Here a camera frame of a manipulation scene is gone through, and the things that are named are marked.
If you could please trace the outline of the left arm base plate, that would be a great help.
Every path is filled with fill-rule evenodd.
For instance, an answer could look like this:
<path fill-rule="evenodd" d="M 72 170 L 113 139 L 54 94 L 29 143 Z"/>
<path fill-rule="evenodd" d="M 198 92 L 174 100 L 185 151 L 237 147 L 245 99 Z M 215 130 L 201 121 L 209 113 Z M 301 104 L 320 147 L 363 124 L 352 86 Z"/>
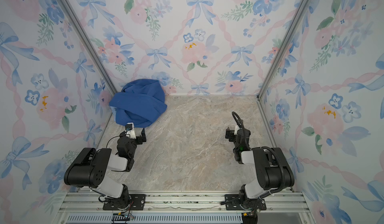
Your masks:
<path fill-rule="evenodd" d="M 131 194 L 119 199 L 106 198 L 103 201 L 103 211 L 142 211 L 146 197 L 145 194 Z"/>

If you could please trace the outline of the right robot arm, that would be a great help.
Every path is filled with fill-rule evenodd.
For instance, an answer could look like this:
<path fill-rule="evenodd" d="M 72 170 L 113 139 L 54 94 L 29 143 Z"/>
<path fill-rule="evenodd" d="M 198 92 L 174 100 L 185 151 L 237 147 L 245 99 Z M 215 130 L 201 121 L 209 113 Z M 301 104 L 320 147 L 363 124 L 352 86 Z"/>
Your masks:
<path fill-rule="evenodd" d="M 237 197 L 226 195 L 224 203 L 230 208 L 265 210 L 265 198 L 295 184 L 295 178 L 282 150 L 277 147 L 250 148 L 251 132 L 238 126 L 226 129 L 225 139 L 234 144 L 234 157 L 239 164 L 252 165 L 255 179 L 239 190 Z"/>

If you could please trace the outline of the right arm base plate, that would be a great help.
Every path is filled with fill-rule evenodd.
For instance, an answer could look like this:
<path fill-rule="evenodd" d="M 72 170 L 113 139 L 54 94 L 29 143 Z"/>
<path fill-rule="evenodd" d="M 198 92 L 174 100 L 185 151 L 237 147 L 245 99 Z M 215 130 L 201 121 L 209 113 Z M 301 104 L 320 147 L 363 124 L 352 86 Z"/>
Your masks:
<path fill-rule="evenodd" d="M 267 206 L 264 199 L 241 199 L 239 195 L 226 194 L 223 204 L 227 211 L 266 211 Z"/>

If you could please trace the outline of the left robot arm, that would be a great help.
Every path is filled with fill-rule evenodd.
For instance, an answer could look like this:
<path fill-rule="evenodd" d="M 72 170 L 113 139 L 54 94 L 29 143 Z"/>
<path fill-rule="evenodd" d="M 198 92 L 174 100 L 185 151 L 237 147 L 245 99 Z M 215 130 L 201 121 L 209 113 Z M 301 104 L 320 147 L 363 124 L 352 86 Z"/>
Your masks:
<path fill-rule="evenodd" d="M 76 188 L 88 187 L 99 194 L 104 211 L 142 211 L 145 194 L 130 194 L 127 185 L 107 176 L 107 171 L 125 172 L 132 170 L 138 145 L 147 141 L 145 129 L 136 136 L 132 128 L 126 128 L 118 136 L 117 153 L 111 148 L 84 148 L 71 163 L 64 175 L 64 182 Z"/>

